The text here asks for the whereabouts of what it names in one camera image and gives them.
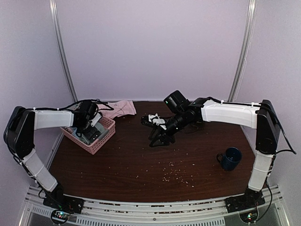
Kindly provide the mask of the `pink plastic basket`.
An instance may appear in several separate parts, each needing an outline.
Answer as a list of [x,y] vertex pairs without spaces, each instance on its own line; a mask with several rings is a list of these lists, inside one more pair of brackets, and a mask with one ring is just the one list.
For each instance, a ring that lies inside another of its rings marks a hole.
[[115,121],[102,117],[92,127],[90,124],[82,133],[74,128],[61,128],[63,134],[85,151],[94,155],[114,134]]

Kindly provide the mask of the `green towel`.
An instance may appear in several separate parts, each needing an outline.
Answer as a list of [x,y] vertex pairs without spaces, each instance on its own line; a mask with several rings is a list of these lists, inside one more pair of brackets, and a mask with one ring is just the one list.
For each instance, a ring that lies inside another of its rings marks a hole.
[[106,129],[101,123],[98,122],[94,127],[96,127],[101,132],[101,135],[98,139],[102,139],[108,134],[108,129]]

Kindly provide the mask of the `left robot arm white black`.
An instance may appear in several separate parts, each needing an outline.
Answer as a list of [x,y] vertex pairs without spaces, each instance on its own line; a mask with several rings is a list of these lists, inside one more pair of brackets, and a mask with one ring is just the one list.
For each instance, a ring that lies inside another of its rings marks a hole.
[[68,200],[62,185],[37,154],[35,140],[42,133],[59,128],[75,128],[83,134],[101,118],[98,103],[98,99],[85,99],[62,108],[16,106],[4,130],[4,142],[15,161],[42,188],[57,209],[65,208]]

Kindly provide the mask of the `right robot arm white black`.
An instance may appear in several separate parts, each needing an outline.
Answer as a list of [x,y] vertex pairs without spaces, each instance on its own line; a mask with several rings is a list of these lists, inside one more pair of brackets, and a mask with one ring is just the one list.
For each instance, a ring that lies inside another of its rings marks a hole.
[[245,126],[256,130],[256,156],[251,177],[241,204],[250,208],[258,202],[261,190],[273,169],[280,134],[285,131],[269,100],[260,103],[234,103],[213,97],[199,97],[189,101],[176,90],[164,99],[174,115],[160,117],[149,114],[141,123],[152,128],[150,147],[167,146],[175,142],[175,134],[195,122],[222,122]]

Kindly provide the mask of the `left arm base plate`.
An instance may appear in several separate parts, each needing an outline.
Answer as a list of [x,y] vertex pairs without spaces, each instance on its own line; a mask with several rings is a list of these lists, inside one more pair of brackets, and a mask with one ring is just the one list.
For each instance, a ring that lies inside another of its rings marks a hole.
[[43,205],[51,207],[56,210],[62,210],[68,213],[81,214],[84,200],[81,198],[75,198],[71,196],[64,196],[63,202],[59,204],[58,202],[52,200],[49,197],[46,197],[43,201]]

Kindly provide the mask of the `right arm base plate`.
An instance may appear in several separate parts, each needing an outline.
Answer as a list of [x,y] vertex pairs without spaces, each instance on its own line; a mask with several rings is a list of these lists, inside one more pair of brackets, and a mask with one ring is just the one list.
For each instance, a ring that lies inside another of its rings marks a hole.
[[258,198],[254,198],[251,196],[247,196],[246,194],[239,196],[231,196],[229,198],[226,198],[224,201],[228,213],[247,210],[255,208],[258,205],[265,204],[265,199],[263,197],[260,196]]

